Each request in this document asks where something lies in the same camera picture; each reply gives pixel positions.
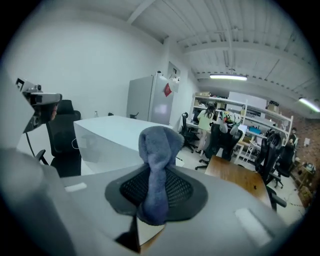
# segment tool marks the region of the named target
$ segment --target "gray fabric cover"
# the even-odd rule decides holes
[[[139,136],[139,155],[149,164],[150,176],[148,193],[138,207],[137,216],[149,225],[165,223],[169,210],[165,167],[176,164],[176,156],[183,144],[183,136],[164,126],[146,128]]]

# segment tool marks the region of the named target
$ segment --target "ceiling light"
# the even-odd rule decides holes
[[[230,80],[241,80],[247,81],[247,77],[244,75],[234,75],[234,74],[211,74],[212,79],[230,79]]]
[[[305,98],[300,98],[299,101],[301,103],[307,105],[313,111],[320,112],[320,108],[318,108],[316,105],[313,105],[310,101],[306,100]]]

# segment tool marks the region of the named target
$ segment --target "office chair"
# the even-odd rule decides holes
[[[281,176],[286,178],[290,177],[290,173],[294,168],[293,163],[293,156],[295,154],[295,147],[291,144],[287,144],[286,146],[282,147],[280,157],[275,163],[274,169],[278,172],[278,178],[275,179],[275,188],[277,187],[278,183],[280,183],[281,189],[284,187],[283,183],[281,182]]]
[[[243,135],[242,130],[237,130],[233,135],[230,134],[232,128],[227,128],[227,132],[221,132],[221,125],[220,124],[212,124],[211,125],[211,137],[210,137],[210,144],[205,149],[204,155],[206,158],[211,159],[212,156],[215,156],[220,148],[223,148],[222,158],[228,161],[231,160],[233,149],[241,139]],[[206,165],[197,166],[195,169],[205,169],[208,167],[209,161],[200,159],[200,163],[204,162]]]
[[[286,207],[287,203],[277,196],[277,193],[267,186],[273,179],[278,178],[273,174],[274,164],[282,150],[282,139],[279,133],[273,133],[268,138],[264,138],[261,143],[260,154],[254,161],[255,170],[261,175],[265,184],[267,193],[270,198],[271,207],[274,211],[277,211],[277,204]]]
[[[46,124],[49,135],[51,154],[54,156],[51,166],[55,167],[59,176],[71,177],[81,175],[81,155],[75,141],[74,121],[81,119],[81,113],[75,111],[71,100],[61,100],[55,119]],[[45,150],[41,150],[36,158],[45,165]]]
[[[185,112],[182,114],[182,129],[180,131],[180,134],[183,136],[184,138],[184,147],[187,147],[188,149],[191,150],[191,153],[194,152],[194,149],[196,146],[192,145],[191,143],[194,141],[199,141],[199,138],[197,137],[197,134],[199,134],[199,132],[196,131],[192,131],[192,130],[188,130],[187,127],[187,118],[188,118],[188,113]]]

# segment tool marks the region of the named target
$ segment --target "person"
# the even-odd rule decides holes
[[[203,147],[206,142],[206,136],[207,132],[210,131],[210,123],[212,123],[212,120],[215,115],[215,110],[216,107],[214,105],[209,105],[207,109],[202,110],[200,114],[197,116],[197,119],[199,120],[199,133],[201,134],[200,136],[200,141],[199,141],[199,146],[195,152],[200,153],[201,150],[203,150]]]
[[[295,141],[297,139],[297,128],[293,127],[292,130],[291,130],[291,134],[289,136],[289,142],[292,144],[292,145],[295,145]]]

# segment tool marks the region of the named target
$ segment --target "refrigerator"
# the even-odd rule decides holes
[[[169,125],[174,91],[177,84],[156,73],[131,80],[129,83],[126,116],[137,120]]]

